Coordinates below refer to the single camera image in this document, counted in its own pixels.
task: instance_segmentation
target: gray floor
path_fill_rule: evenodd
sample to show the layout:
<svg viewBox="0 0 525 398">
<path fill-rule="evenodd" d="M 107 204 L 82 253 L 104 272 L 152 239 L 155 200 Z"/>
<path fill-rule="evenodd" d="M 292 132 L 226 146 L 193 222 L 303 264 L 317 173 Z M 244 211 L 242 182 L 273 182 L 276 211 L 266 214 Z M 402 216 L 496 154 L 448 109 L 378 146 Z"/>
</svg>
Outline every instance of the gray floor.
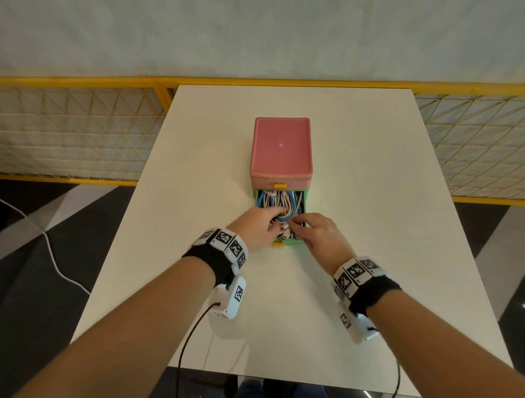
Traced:
<svg viewBox="0 0 525 398">
<path fill-rule="evenodd" d="M 64 195 L 72 197 L 75 192 L 73 185 L 0 181 L 0 198 L 34 214 L 53 200 L 71 206 Z M 69 209 L 72 215 L 48 230 L 63 272 L 88 289 L 96 281 L 132 194 L 131 187 L 115 188 L 85 207 Z M 48 207 L 55 209 L 55 217 L 67 213 L 60 206 Z M 525 254 L 519 245 L 525 242 L 525 208 L 457 204 L 456 209 L 472 253 L 479 254 L 476 261 L 495 313 L 501 317 L 514 365 L 525 373 L 525 347 L 520 339 L 525 336 L 525 282 L 520 283 Z M 12 242 L 9 231 L 21 223 L 25 221 L 0 206 L 0 246 Z M 56 275 L 42 236 L 22 242 L 0 258 L 0 397 L 13 395 L 67 346 L 86 301 L 79 288 Z M 166 369 L 151 396 L 173 396 L 175 375 L 175 369 Z M 232 380 L 219 373 L 183 370 L 181 379 L 185 398 L 220 397 L 225 384 L 232 387 Z M 366 397 L 361 391 L 334 387 L 327 388 L 327 393 L 330 398 Z"/>
</svg>

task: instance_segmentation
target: blue cable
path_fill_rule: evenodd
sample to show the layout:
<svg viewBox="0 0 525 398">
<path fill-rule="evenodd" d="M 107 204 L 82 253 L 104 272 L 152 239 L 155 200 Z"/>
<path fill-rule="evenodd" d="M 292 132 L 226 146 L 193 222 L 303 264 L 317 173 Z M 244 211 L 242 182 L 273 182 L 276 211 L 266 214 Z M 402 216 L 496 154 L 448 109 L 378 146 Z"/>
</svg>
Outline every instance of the blue cable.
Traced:
<svg viewBox="0 0 525 398">
<path fill-rule="evenodd" d="M 261 195 L 259 196 L 259 199 L 257 200 L 257 207 L 261 207 L 261 204 L 263 203 L 263 197 L 264 197 L 264 191 L 261 191 Z"/>
<path fill-rule="evenodd" d="M 277 217 L 277 221 L 281 221 L 282 223 L 290 221 L 297 211 L 297 204 L 293 191 L 288 191 L 288 196 L 290 196 L 290 200 L 292 201 L 292 213 L 288 217 Z"/>
</svg>

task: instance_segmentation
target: storage box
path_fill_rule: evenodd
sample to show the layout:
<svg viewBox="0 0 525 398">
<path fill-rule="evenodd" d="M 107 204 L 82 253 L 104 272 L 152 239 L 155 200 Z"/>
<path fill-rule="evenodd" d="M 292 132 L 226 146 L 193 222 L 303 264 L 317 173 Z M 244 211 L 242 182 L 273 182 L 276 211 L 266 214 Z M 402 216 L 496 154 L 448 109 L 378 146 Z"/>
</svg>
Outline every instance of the storage box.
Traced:
<svg viewBox="0 0 525 398">
<path fill-rule="evenodd" d="M 254 189 L 304 191 L 312 175 L 310 119 L 255 119 L 250 162 Z"/>
</svg>

